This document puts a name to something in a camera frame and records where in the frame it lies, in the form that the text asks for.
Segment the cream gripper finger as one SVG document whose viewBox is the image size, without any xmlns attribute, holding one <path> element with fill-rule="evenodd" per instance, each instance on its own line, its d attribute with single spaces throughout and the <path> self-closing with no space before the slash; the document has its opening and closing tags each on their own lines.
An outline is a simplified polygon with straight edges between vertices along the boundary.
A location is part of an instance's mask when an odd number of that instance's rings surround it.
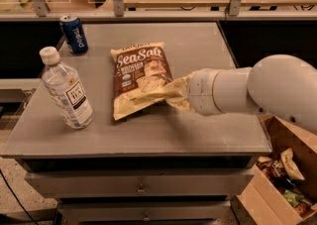
<svg viewBox="0 0 317 225">
<path fill-rule="evenodd" d="M 158 101 L 165 100 L 166 98 L 178 98 L 181 94 L 177 91 L 168 92 L 149 92 L 141 96 L 137 96 L 132 99 L 135 105 L 141 106 L 142 104 L 154 104 Z"/>
</svg>

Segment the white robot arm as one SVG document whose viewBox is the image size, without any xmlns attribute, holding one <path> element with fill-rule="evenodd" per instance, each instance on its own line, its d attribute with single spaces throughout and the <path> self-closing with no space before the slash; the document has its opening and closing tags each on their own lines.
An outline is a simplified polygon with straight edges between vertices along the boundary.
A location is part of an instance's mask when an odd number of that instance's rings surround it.
<svg viewBox="0 0 317 225">
<path fill-rule="evenodd" d="M 272 115 L 317 132 L 317 68 L 295 56 L 267 56 L 252 67 L 199 69 L 133 102 L 157 99 L 203 116 Z"/>
</svg>

